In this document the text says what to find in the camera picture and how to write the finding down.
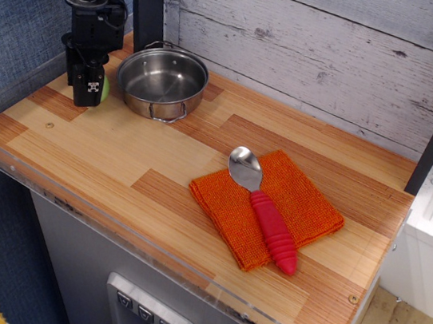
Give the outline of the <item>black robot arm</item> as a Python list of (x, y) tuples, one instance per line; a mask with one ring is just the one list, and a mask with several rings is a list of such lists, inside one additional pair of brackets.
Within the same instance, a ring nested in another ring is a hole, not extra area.
[(73, 103), (98, 106), (105, 91), (109, 54), (122, 49), (128, 8), (125, 0), (65, 0), (71, 8), (71, 29), (62, 36), (67, 83)]

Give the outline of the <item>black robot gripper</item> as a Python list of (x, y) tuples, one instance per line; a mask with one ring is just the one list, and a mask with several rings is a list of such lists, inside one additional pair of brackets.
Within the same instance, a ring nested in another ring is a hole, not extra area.
[(127, 9), (121, 2), (94, 5), (77, 2), (71, 6), (71, 31), (62, 37), (66, 48), (68, 83), (73, 103), (95, 107), (101, 103), (105, 65), (109, 53), (121, 49)]

